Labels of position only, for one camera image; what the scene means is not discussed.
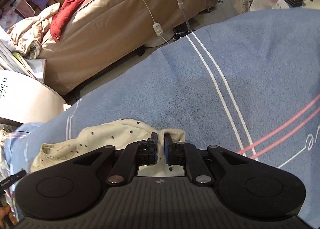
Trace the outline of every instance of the silver screw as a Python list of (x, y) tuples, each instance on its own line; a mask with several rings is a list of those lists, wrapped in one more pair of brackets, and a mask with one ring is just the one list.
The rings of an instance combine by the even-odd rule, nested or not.
[(118, 184), (124, 181), (124, 178), (122, 176), (114, 175), (114, 176), (108, 177), (108, 181), (113, 184)]
[(209, 183), (211, 181), (211, 178), (206, 175), (200, 175), (196, 177), (196, 181), (198, 183), (205, 184), (205, 183)]

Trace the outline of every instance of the blue blanket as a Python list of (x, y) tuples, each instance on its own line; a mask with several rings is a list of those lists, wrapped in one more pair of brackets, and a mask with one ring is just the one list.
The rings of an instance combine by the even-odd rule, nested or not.
[(300, 217), (318, 228), (319, 18), (316, 10), (265, 10), (201, 28), (7, 143), (11, 167), (29, 168), (42, 143), (131, 118), (183, 129), (200, 149), (218, 144), (297, 175), (307, 189)]

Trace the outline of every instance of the plastic bag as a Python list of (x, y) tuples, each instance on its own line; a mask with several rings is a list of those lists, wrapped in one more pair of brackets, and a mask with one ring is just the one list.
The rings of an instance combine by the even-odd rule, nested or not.
[(253, 0), (250, 11), (260, 11), (265, 9), (289, 9), (284, 0)]

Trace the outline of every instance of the gray floor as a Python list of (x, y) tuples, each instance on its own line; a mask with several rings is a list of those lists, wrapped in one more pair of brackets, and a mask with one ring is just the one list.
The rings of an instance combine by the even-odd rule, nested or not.
[[(222, 1), (223, 3), (217, 4), (216, 8), (214, 8), (212, 12), (201, 13), (195, 16), (193, 19), (191, 19), (189, 21), (191, 28), (199, 29), (201, 27), (204, 27), (213, 23), (223, 22), (227, 19), (237, 16), (240, 13), (241, 10), (240, 10), (239, 0), (222, 0)], [(129, 56), (129, 59), (127, 61), (125, 61), (121, 65), (117, 66), (116, 68), (112, 69), (102, 77), (96, 79), (95, 81), (91, 82), (86, 87), (81, 89), (80, 96), (81, 97), (84, 96), (85, 94), (96, 89), (97, 87), (121, 75), (133, 65), (144, 60), (146, 57), (148, 57), (152, 52), (154, 52), (158, 48), (159, 47), (146, 49), (146, 52), (142, 57)]]

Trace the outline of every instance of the beige jacket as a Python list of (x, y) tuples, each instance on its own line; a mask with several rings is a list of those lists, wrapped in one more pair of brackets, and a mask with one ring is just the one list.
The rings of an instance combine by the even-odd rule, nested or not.
[(60, 3), (55, 3), (45, 8), (38, 16), (17, 22), (7, 31), (16, 50), (22, 56), (37, 58), (42, 48), (42, 38), (50, 29), (52, 17), (58, 13), (59, 8)]
[(163, 153), (164, 134), (170, 133), (173, 142), (185, 142), (185, 132), (180, 129), (157, 131), (148, 124), (133, 119), (121, 119), (88, 127), (83, 129), (76, 139), (56, 144), (42, 144), (40, 153), (34, 159), (30, 170), (31, 172), (35, 172), (43, 168), (48, 168), (106, 145), (114, 145), (117, 150), (121, 150), (132, 142), (147, 140), (150, 138), (152, 132), (156, 132), (159, 137), (158, 163), (152, 168), (148, 168), (152, 169), (152, 171), (140, 171), (140, 174), (169, 176), (165, 173), (167, 170), (165, 170)]

